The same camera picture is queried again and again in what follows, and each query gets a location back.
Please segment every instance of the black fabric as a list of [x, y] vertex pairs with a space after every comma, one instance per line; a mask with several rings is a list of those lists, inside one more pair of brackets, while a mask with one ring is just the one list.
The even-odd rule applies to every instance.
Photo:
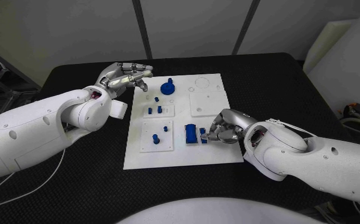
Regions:
[[[323, 137], [352, 141], [288, 54], [135, 62], [152, 65], [155, 76], [220, 73], [233, 109], [259, 121], [281, 119]], [[56, 68], [40, 99], [93, 85], [111, 64]], [[271, 180], [248, 162], [124, 171], [134, 89], [119, 100], [129, 104], [125, 119], [109, 118], [106, 126], [67, 149], [60, 170], [44, 188], [0, 206], [2, 223], [115, 223], [161, 203], [193, 197], [251, 199], [293, 210], [313, 207], [335, 198], [296, 177], [288, 176], [283, 182]], [[43, 184], [60, 159], [61, 154], [15, 174], [0, 187], [0, 201]]]

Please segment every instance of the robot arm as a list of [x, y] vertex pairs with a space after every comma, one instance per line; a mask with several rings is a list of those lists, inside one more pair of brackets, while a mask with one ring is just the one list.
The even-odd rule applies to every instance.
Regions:
[[[109, 116], [124, 119], [128, 105], [113, 100], [138, 86], [148, 91], [142, 78], [152, 67], [115, 63], [96, 85], [28, 104], [0, 115], [0, 177], [34, 166], [98, 131]], [[63, 123], [73, 126], [64, 130]]]
[[271, 179], [283, 181], [293, 175], [314, 189], [360, 201], [360, 145], [317, 136], [304, 139], [280, 121], [258, 122], [231, 109], [203, 138], [225, 143], [245, 140], [245, 159]]

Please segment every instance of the white platform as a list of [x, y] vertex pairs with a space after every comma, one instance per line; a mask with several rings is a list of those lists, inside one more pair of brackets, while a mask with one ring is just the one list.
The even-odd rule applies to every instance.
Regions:
[[[176, 93], [164, 95], [160, 87], [170, 77], [174, 80]], [[170, 77], [145, 78], [150, 86], [147, 93], [139, 88], [135, 89], [125, 169], [244, 162], [239, 143], [209, 141], [202, 144], [200, 128], [209, 131], [222, 109], [231, 108], [220, 74]], [[158, 106], [170, 109], [170, 115], [163, 118]], [[173, 140], [170, 133], [164, 132], [166, 124], [173, 124]], [[199, 143], [193, 145], [186, 143], [187, 124], [197, 125]], [[160, 136], [160, 144], [154, 144], [154, 134]]]

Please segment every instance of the white wall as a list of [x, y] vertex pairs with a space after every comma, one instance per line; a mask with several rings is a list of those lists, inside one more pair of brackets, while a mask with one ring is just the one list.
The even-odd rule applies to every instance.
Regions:
[[239, 54], [288, 52], [303, 60], [327, 22], [359, 16], [360, 0], [262, 0]]
[[329, 106], [342, 117], [351, 103], [360, 103], [360, 20], [352, 25], [327, 55], [312, 70], [309, 77]]
[[252, 0], [141, 0], [154, 58], [231, 55]]
[[132, 0], [0, 0], [0, 22], [0, 56], [41, 86], [63, 64], [147, 59]]

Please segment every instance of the white cable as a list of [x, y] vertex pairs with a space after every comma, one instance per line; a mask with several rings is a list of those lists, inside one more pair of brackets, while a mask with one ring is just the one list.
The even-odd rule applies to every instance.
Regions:
[[270, 121], [271, 123], [272, 123], [272, 122], [281, 123], [281, 124], [287, 125], [288, 127], [297, 129], [299, 131], [303, 131], [303, 132], [309, 133], [313, 137], [317, 137], [316, 134], [313, 134], [312, 132], [306, 131], [304, 129], [301, 129], [301, 128], [297, 127], [297, 126], [294, 126], [294, 125], [291, 125], [291, 124], [287, 124], [287, 123], [283, 122], [281, 120], [271, 119], [271, 120], [267, 120], [267, 122], [268, 122], [268, 121]]
[[355, 204], [355, 209], [356, 209], [356, 211], [358, 211], [359, 214], [360, 214], [360, 210], [359, 210], [359, 207], [358, 207], [358, 205], [356, 205], [356, 202], [353, 202], [353, 204]]
[[53, 176], [56, 175], [56, 173], [57, 173], [57, 171], [59, 171], [59, 168], [60, 168], [60, 166], [61, 166], [61, 164], [63, 164], [63, 158], [61, 158], [61, 160], [60, 160], [59, 167], [57, 167], [56, 171], [53, 172], [51, 177], [50, 177], [48, 180], [44, 182], [44, 184], [43, 184], [34, 191], [31, 191], [30, 193], [27, 193], [27, 194], [24, 194], [24, 195], [21, 195], [19, 197], [17, 197], [17, 198], [14, 198], [14, 199], [11, 199], [11, 200], [2, 202], [0, 205], [4, 205], [4, 204], [6, 204], [6, 203], [9, 203], [9, 202], [12, 202], [12, 201], [15, 201], [15, 200], [18, 200], [18, 199], [21, 199], [21, 198], [25, 197], [27, 195], [32, 194], [32, 193], [34, 193], [34, 192], [47, 184], [47, 182], [51, 180], [51, 178], [53, 178]]
[[2, 181], [0, 186], [4, 185], [4, 183], [9, 180], [9, 178], [14, 176], [14, 174]]

